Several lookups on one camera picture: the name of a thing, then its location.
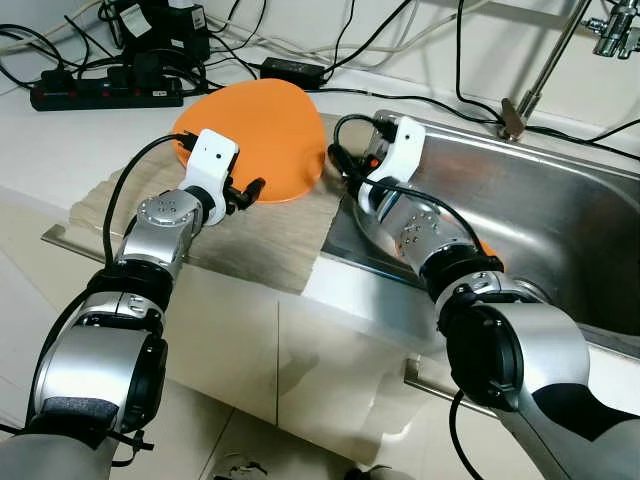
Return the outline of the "large orange plastic bowl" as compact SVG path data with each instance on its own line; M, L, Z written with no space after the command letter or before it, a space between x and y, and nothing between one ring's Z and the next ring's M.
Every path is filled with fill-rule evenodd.
M324 172L323 115L302 88L283 79L229 84L193 102L175 120L173 133L211 129L239 147L230 178L243 189L265 179L257 201L283 204L306 196Z

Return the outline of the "beige woven mat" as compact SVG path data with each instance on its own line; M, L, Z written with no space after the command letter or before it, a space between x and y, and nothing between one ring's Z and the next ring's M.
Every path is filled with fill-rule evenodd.
M173 147L166 146L143 157L125 180L116 205L111 221L114 241L120 241L145 198L177 186L184 172ZM202 229L189 247L184 265L276 291L301 293L343 198L335 174L333 166L325 165L319 182L306 195L282 204L260 200L215 227Z

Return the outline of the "black power adapter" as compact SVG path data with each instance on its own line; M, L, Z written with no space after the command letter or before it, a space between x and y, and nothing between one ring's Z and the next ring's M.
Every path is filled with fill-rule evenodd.
M320 65L282 58L266 58L259 65L260 77L279 79L302 90L319 90L326 83L325 68Z

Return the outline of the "steel faucet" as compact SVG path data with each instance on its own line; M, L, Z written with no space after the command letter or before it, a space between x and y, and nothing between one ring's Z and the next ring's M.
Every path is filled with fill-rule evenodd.
M543 90L553 77L559 61L571 44L571 38L579 29L585 29L596 37L591 52L599 58L630 59L639 50L640 0L570 0L567 20L559 28L556 42L550 47L547 59L541 64L534 82L517 102L500 101L499 129L503 140L520 140L522 134L531 131L530 116L539 104Z

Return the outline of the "black power strip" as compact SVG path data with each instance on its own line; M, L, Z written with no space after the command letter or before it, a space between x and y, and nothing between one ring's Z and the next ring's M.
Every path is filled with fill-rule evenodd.
M175 79L160 90L118 87L105 79L76 79L74 87L65 91L37 84L28 92L28 99L36 111L180 108L186 102Z

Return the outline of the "black charger device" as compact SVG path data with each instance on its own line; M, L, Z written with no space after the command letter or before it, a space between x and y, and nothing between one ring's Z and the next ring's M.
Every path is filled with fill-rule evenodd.
M119 58L157 55L205 81L210 31L200 0L102 0L99 19L108 24Z

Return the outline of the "stainless steel sink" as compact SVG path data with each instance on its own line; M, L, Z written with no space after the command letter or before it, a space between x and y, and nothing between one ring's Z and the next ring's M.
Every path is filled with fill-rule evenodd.
M640 179L541 148L525 147L435 122L420 165L366 214L353 182L324 250L358 268L413 287L416 271L398 259L398 239L381 227L385 206L419 206L461 241L479 238L516 282L534 289L580 325L588 342L639 353Z

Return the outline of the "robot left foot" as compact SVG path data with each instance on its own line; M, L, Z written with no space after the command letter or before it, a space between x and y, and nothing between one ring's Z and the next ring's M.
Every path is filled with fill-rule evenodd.
M242 454L228 454L216 462L207 480L269 480L269 472Z

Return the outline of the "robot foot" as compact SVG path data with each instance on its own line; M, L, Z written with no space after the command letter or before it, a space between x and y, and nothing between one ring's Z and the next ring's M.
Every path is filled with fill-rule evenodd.
M370 468L352 467L342 480L413 480L411 476L394 470L392 467L378 465Z
M269 472L242 454L228 454L216 462L207 480L269 480Z

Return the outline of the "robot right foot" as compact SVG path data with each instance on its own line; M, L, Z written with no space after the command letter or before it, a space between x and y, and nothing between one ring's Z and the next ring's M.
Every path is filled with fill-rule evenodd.
M413 480L411 476L394 470L392 467L378 465L370 468L352 467L342 480Z

